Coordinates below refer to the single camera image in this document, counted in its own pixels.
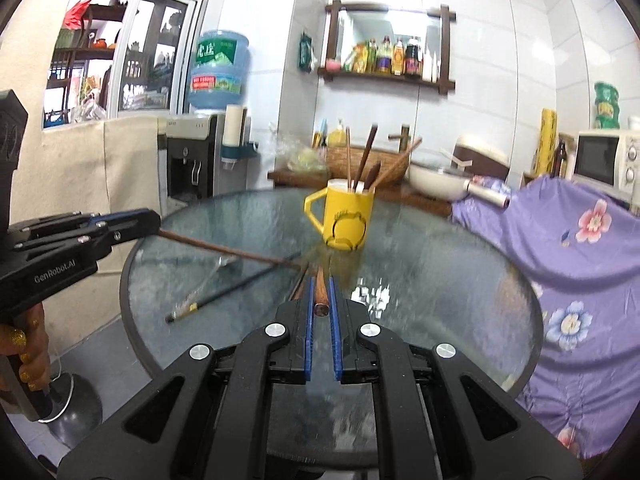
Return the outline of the left hand yellow nails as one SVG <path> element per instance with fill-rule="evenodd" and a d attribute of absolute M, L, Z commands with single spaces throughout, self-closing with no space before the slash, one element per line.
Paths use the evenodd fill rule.
<path fill-rule="evenodd" d="M 30 391 L 40 391 L 49 385 L 49 337 L 42 304 L 36 304 L 26 312 L 24 330 L 1 325 L 0 351 L 2 356 L 20 358 L 20 379 Z"/>

